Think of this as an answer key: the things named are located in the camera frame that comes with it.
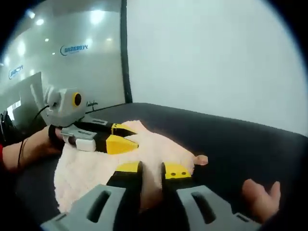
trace ceiling light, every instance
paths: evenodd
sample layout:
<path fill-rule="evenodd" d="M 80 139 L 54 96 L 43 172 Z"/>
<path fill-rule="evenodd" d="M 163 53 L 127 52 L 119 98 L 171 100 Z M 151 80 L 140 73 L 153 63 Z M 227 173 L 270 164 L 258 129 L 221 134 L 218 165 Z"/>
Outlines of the ceiling light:
<path fill-rule="evenodd" d="M 38 19 L 38 20 L 36 21 L 36 24 L 37 24 L 38 26 L 43 25 L 43 23 L 44 23 L 44 20 L 43 20 L 43 19 Z"/>
<path fill-rule="evenodd" d="M 17 48 L 19 56 L 23 56 L 26 52 L 26 46 L 24 42 L 20 42 Z"/>
<path fill-rule="evenodd" d="M 4 64 L 5 64 L 6 66 L 8 66 L 8 65 L 10 64 L 10 58 L 9 58 L 9 57 L 5 57 L 5 59 L 4 59 Z"/>
<path fill-rule="evenodd" d="M 90 15 L 90 22 L 96 25 L 101 22 L 105 12 L 104 11 L 92 11 Z"/>
<path fill-rule="evenodd" d="M 32 10 L 26 10 L 26 15 L 31 19 L 35 17 L 35 13 Z"/>

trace black cable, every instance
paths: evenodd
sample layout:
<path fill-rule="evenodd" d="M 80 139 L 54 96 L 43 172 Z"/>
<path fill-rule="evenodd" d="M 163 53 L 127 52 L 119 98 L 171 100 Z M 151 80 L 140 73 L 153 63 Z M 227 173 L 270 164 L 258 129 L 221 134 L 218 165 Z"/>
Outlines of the black cable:
<path fill-rule="evenodd" d="M 120 103 L 120 104 L 113 105 L 113 106 L 109 106 L 109 107 L 103 107 L 103 108 L 100 108 L 100 109 L 96 109 L 96 110 L 94 110 L 94 111 L 86 112 L 86 114 L 89 114 L 89 113 L 92 113 L 92 112 L 101 111 L 101 110 L 106 109 L 106 108 L 111 108 L 111 107 L 116 107 L 116 106 L 124 105 L 124 104 L 127 104 L 127 103 Z"/>
<path fill-rule="evenodd" d="M 1 134 L 2 134 L 2 137 L 3 137 L 3 144 L 6 143 L 6 139 L 5 139 L 5 135 L 4 135 L 4 129 L 2 127 L 2 123 L 4 125 L 4 119 L 3 119 L 3 114 L 0 114 L 0 127 L 1 127 Z"/>
<path fill-rule="evenodd" d="M 43 108 L 37 113 L 37 115 L 36 115 L 36 116 L 34 117 L 34 119 L 31 121 L 30 127 L 32 126 L 32 124 L 34 123 L 34 121 L 37 119 L 37 117 L 39 116 L 39 114 L 40 114 L 42 111 L 44 111 L 46 108 L 48 108 L 48 107 L 49 107 L 49 105 L 46 105 L 45 107 L 43 107 Z M 20 145 L 20 150 L 19 150 L 19 155 L 18 155 L 18 163 L 17 163 L 17 168 L 18 168 L 18 169 L 20 169 L 20 156 L 21 156 L 21 151 L 22 151 L 22 149 L 23 149 L 24 141 L 25 141 L 25 139 L 23 139 L 23 140 L 21 141 L 21 145 Z"/>

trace wall logo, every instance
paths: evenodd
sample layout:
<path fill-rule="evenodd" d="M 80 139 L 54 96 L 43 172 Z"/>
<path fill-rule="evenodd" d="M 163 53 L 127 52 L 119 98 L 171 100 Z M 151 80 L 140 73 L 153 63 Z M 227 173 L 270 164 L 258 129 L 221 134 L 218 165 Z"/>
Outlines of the wall logo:
<path fill-rule="evenodd" d="M 67 56 L 68 54 L 74 54 L 79 51 L 87 50 L 88 45 L 78 45 L 78 46 L 73 46 L 73 47 L 67 47 L 67 46 L 62 46 L 60 48 L 60 54 L 63 56 Z"/>
<path fill-rule="evenodd" d="M 14 78 L 14 76 L 17 75 L 23 68 L 24 68 L 24 65 L 20 65 L 19 67 L 15 68 L 14 70 L 9 71 L 9 79 Z"/>

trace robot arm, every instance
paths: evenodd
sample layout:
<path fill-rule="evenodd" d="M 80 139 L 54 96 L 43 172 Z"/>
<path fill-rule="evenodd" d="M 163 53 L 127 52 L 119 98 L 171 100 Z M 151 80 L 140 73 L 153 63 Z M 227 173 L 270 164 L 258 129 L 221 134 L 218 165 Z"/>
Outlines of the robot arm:
<path fill-rule="evenodd" d="M 48 122 L 61 127 L 64 141 L 79 150 L 119 154 L 138 148 L 138 144 L 125 139 L 136 134 L 129 127 L 86 115 L 87 100 L 77 88 L 49 87 L 44 103 L 49 106 Z"/>

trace yellow circular sensor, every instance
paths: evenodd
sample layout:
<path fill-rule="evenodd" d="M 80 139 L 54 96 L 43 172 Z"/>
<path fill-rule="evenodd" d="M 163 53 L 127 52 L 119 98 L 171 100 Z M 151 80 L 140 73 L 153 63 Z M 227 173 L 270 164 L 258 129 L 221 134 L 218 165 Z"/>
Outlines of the yellow circular sensor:
<path fill-rule="evenodd" d="M 73 95 L 73 106 L 78 107 L 81 104 L 81 95 L 76 92 Z"/>

